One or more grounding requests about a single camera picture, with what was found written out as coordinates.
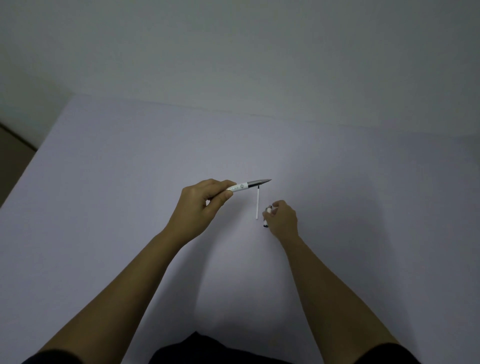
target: white pen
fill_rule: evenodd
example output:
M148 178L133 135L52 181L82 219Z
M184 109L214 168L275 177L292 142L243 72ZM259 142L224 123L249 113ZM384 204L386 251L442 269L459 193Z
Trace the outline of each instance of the white pen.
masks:
M268 181L271 181L271 180L256 180L251 182L239 183L239 184L236 184L235 186L231 186L227 188L227 190L230 190L232 192L247 190L251 187L260 186L261 184L267 183Z

